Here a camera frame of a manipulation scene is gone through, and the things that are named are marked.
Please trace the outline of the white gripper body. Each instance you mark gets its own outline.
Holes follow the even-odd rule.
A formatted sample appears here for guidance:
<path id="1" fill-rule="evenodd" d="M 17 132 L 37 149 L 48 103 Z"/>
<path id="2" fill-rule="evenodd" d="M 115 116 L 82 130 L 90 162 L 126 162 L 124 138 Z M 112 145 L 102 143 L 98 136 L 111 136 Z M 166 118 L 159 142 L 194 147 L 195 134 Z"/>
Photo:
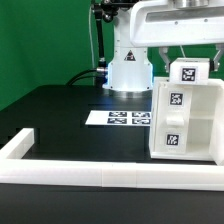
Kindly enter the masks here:
<path id="1" fill-rule="evenodd" d="M 139 1 L 131 11 L 130 40 L 138 47 L 224 43 L 224 0 L 189 7 L 178 0 Z"/>

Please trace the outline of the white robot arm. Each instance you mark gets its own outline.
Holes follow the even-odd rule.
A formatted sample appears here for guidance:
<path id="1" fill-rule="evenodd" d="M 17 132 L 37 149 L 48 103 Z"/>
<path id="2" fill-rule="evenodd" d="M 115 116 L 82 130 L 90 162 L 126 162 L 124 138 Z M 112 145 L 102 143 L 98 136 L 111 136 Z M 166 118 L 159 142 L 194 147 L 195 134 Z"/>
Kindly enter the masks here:
<path id="1" fill-rule="evenodd" d="M 214 44 L 208 61 L 219 68 L 224 55 L 224 0 L 102 0 L 103 19 L 114 23 L 114 57 L 103 87 L 117 93 L 142 93 L 153 87 L 147 50 L 157 47 L 166 64 L 173 46 Z"/>

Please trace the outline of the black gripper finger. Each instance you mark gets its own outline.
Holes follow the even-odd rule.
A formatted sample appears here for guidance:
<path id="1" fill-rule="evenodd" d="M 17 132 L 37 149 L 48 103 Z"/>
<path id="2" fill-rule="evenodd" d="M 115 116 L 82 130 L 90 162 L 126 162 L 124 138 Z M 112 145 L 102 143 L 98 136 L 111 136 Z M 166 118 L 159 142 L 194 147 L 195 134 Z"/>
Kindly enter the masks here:
<path id="1" fill-rule="evenodd" d="M 168 47 L 160 47 L 159 48 L 159 55 L 165 63 L 165 70 L 167 72 L 170 71 L 170 65 L 171 65 L 171 60 L 168 56 L 168 51 L 169 51 Z"/>
<path id="2" fill-rule="evenodd" d="M 222 58 L 222 56 L 224 55 L 224 44 L 217 44 L 216 45 L 216 50 L 217 53 L 214 56 L 213 59 L 210 60 L 210 71 L 217 71 L 219 69 L 220 66 L 220 59 Z"/>

